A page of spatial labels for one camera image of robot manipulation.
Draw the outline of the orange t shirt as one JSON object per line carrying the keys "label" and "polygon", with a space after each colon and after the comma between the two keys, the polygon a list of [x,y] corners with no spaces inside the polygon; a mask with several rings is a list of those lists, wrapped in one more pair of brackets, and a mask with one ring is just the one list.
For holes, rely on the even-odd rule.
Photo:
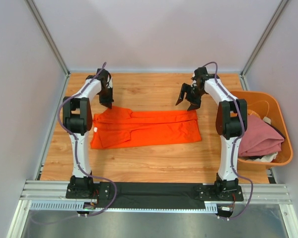
{"label": "orange t shirt", "polygon": [[195,111],[132,111],[112,107],[93,118],[92,149],[194,143],[202,140]]}

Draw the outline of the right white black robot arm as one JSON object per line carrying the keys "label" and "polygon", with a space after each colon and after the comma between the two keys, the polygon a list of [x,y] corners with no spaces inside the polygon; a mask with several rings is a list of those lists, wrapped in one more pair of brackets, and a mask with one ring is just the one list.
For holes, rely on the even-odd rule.
{"label": "right white black robot arm", "polygon": [[208,94],[218,106],[216,131],[221,138],[221,160],[213,185],[200,188],[201,198],[219,200],[241,199],[241,187],[237,175],[238,149],[247,130],[247,102],[238,99],[222,84],[217,74],[210,74],[205,66],[194,70],[192,83],[181,86],[177,104],[190,103],[189,111],[201,107],[202,96]]}

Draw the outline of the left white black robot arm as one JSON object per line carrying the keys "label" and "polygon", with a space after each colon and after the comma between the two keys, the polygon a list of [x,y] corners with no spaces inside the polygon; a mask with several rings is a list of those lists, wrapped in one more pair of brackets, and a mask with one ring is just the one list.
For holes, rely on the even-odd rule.
{"label": "left white black robot arm", "polygon": [[104,68],[99,68],[95,75],[89,75],[84,85],[70,97],[64,97],[58,109],[58,122],[69,134],[74,168],[68,184],[66,198],[97,198],[97,187],[93,181],[88,155],[88,137],[93,125],[91,101],[99,96],[99,103],[110,109],[113,100],[112,76]]}

